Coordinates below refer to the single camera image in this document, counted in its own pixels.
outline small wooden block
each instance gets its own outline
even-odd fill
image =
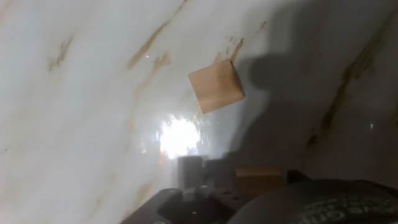
[[[203,113],[243,100],[243,92],[231,61],[225,60],[189,74]]]
[[[272,166],[237,167],[235,176],[238,193],[249,199],[254,199],[284,184],[283,175]]]

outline black machine part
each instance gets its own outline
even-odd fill
[[[248,202],[228,191],[165,189],[123,224],[398,223],[398,192],[368,181],[310,180],[293,170],[287,186]]]

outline marble veining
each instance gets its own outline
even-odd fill
[[[185,155],[397,186],[397,4],[0,0],[0,223],[120,223]]]

